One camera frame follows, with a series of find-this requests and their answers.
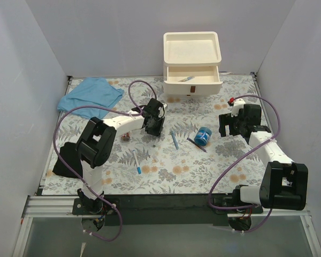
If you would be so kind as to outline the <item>white drawer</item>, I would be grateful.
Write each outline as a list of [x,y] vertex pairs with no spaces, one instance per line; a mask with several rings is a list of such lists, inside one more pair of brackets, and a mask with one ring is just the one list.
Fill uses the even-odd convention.
[[[209,96],[220,92],[223,82],[217,66],[165,66],[164,93],[183,96]],[[187,82],[179,80],[194,76]]]

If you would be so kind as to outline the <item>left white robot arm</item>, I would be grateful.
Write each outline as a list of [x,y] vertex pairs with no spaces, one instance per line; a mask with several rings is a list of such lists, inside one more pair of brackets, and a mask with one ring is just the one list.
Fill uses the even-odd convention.
[[144,129],[147,134],[158,137],[163,130],[167,104],[151,98],[144,107],[136,107],[125,115],[109,119],[93,117],[87,123],[77,141],[83,173],[83,188],[78,192],[85,198],[85,208],[91,214],[98,214],[103,201],[101,166],[108,160],[117,137],[127,132]]

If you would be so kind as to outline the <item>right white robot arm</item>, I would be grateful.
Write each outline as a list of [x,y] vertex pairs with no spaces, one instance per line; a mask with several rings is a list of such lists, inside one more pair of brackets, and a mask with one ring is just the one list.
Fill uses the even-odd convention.
[[265,166],[260,186],[239,185],[232,192],[231,205],[245,212],[251,204],[265,208],[303,210],[306,204],[308,168],[295,163],[272,139],[271,130],[261,125],[262,108],[238,99],[232,111],[219,116],[222,137],[240,135]]

